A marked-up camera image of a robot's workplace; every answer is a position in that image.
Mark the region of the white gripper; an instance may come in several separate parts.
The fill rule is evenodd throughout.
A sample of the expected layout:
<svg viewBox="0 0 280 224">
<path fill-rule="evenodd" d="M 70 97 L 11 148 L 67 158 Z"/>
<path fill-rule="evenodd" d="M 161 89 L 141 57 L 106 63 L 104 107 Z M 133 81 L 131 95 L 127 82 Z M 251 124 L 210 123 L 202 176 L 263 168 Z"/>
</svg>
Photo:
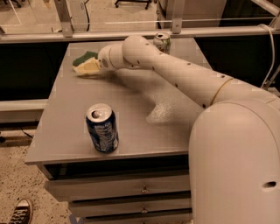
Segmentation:
<svg viewBox="0 0 280 224">
<path fill-rule="evenodd" d="M 113 71 L 126 68 L 129 63 L 123 57 L 123 45 L 113 44 L 103 47 L 98 53 L 98 60 L 91 58 L 78 66 L 73 66 L 73 70 L 78 75 L 96 74 L 101 70 Z"/>
</svg>

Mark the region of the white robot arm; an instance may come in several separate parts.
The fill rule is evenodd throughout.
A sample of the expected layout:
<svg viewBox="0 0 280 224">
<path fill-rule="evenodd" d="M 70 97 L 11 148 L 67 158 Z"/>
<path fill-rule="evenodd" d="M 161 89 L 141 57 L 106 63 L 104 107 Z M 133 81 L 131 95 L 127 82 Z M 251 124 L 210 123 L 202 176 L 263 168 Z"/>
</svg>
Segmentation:
<svg viewBox="0 0 280 224">
<path fill-rule="evenodd" d="M 203 112 L 189 140 L 194 224 L 280 224 L 280 100 L 274 94 L 161 52 L 141 36 L 73 62 L 77 74 L 150 69 Z"/>
</svg>

